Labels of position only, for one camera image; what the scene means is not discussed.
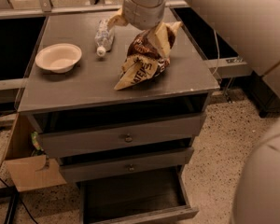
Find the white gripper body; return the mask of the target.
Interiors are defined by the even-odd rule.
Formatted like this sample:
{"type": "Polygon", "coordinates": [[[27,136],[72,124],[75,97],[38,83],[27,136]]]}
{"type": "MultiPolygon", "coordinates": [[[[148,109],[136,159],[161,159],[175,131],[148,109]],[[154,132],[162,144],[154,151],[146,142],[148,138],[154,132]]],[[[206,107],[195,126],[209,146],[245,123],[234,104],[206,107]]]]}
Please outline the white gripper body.
{"type": "Polygon", "coordinates": [[[132,26],[140,30],[147,30],[157,26],[163,18],[165,0],[155,7],[145,7],[133,0],[124,0],[122,15],[132,26]]]}

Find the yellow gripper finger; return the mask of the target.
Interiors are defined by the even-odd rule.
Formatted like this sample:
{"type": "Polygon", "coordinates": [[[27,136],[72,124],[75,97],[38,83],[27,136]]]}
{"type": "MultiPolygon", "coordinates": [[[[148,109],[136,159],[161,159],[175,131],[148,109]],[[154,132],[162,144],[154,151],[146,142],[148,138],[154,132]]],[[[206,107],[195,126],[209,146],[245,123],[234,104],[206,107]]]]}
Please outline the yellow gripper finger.
{"type": "Polygon", "coordinates": [[[123,16],[123,11],[120,8],[112,17],[109,18],[107,27],[111,29],[114,26],[127,26],[128,24],[129,23],[123,16]]]}
{"type": "Polygon", "coordinates": [[[161,22],[158,26],[149,30],[147,40],[163,59],[167,59],[169,57],[171,49],[167,26],[164,22],[161,22]]]}

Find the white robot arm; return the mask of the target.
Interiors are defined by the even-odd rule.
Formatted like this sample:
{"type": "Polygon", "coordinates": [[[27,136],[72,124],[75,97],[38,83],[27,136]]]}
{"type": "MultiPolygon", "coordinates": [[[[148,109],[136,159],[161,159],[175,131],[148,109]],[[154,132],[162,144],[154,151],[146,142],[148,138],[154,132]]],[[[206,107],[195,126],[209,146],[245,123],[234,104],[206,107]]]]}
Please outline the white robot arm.
{"type": "MultiPolygon", "coordinates": [[[[280,0],[184,0],[252,66],[280,98],[280,0]]],[[[123,0],[111,26],[161,25],[165,0],[123,0]]],[[[280,224],[280,118],[251,152],[230,224],[280,224]]]]}

